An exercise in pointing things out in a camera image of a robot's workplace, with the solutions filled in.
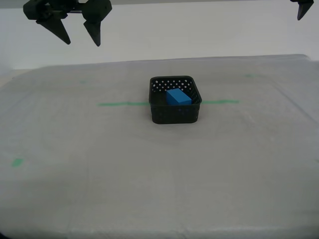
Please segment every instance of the table surface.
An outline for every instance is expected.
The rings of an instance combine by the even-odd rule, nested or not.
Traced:
[[[19,74],[0,88],[6,236],[318,238],[319,67],[306,56]],[[194,78],[197,123],[152,122],[149,80],[171,75]]]

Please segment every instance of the plastic basket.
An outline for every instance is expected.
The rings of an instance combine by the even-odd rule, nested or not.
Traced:
[[[191,105],[167,104],[166,91],[176,88],[181,89],[191,98]],[[194,79],[190,76],[154,77],[150,81],[149,103],[154,123],[194,123],[198,119],[201,102]]]

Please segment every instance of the white wall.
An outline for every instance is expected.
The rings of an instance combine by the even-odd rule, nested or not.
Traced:
[[[28,0],[0,0],[0,8],[21,8]],[[203,1],[243,1],[243,0],[112,0],[113,5],[146,4],[146,3],[172,3],[172,2],[203,2]]]
[[[11,71],[11,68],[0,63],[0,76]]]
[[[297,11],[289,0],[115,5],[96,47],[80,14],[64,20],[68,46],[22,9],[0,9],[0,58],[14,69],[293,53],[319,60],[319,4],[301,21]]]

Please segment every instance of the blue rectangular block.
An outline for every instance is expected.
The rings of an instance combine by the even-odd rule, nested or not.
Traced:
[[[191,105],[191,98],[180,89],[166,91],[166,101],[169,105]]]

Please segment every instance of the green line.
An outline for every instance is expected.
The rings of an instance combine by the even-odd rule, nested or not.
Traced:
[[[219,101],[203,101],[202,104],[213,105],[213,104],[238,104],[239,101],[235,100],[219,100]]]
[[[22,158],[16,158],[16,159],[12,162],[11,166],[12,166],[13,168],[16,168],[16,167],[19,167],[22,163],[23,163],[23,159],[22,159]]]
[[[148,102],[114,102],[114,103],[99,103],[98,106],[147,106]]]
[[[219,101],[203,101],[204,105],[216,105],[216,104],[238,104],[237,100],[219,100]],[[118,106],[148,106],[148,102],[114,102],[114,103],[99,103],[100,107],[118,107]]]

